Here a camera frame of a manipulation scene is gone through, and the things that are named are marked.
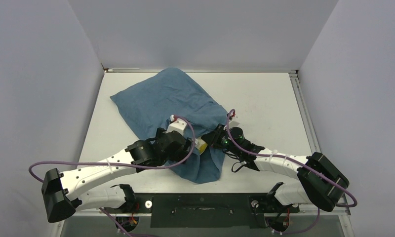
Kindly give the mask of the blue pillowcase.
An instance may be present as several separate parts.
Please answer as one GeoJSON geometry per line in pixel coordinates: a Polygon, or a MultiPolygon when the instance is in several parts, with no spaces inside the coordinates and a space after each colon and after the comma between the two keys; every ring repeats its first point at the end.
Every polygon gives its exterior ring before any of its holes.
{"type": "MultiPolygon", "coordinates": [[[[197,138],[227,121],[227,111],[223,106],[178,68],[166,68],[112,95],[110,99],[140,140],[154,137],[159,127],[168,128],[171,115],[186,118],[197,138]]],[[[184,163],[171,170],[197,184],[215,182],[221,177],[224,159],[221,150],[208,148],[200,154],[198,149],[194,149],[184,163]]]]}

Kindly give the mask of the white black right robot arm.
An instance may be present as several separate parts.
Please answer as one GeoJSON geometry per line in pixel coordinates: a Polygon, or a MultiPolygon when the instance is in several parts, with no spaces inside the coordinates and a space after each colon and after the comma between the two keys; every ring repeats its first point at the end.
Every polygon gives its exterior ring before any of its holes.
{"type": "Polygon", "coordinates": [[[256,145],[244,136],[239,127],[217,128],[201,137],[211,147],[231,154],[239,163],[255,171],[267,171],[295,179],[295,183],[280,184],[270,192],[267,205],[280,211],[292,204],[311,203],[330,212],[349,187],[349,180],[322,153],[290,156],[256,145]]]}

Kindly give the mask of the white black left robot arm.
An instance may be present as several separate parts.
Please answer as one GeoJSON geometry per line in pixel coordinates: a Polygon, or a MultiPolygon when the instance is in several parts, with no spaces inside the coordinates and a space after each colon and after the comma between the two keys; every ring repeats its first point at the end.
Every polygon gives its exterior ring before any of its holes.
{"type": "Polygon", "coordinates": [[[191,138],[184,138],[177,131],[158,128],[154,138],[138,140],[96,165],[47,171],[41,193],[48,222],[56,223],[77,211],[100,207],[132,211],[137,198],[130,185],[113,185],[98,191],[95,188],[125,175],[161,167],[167,161],[181,161],[191,154],[193,145],[191,138]]]}

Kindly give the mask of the yellow white pillow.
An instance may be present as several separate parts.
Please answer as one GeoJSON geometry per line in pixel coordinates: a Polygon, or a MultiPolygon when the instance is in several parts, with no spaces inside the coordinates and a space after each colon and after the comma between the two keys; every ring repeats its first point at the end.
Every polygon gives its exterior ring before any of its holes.
{"type": "Polygon", "coordinates": [[[206,150],[208,144],[202,140],[201,138],[197,138],[195,140],[195,148],[197,149],[199,155],[202,155],[204,151],[206,150]]]}

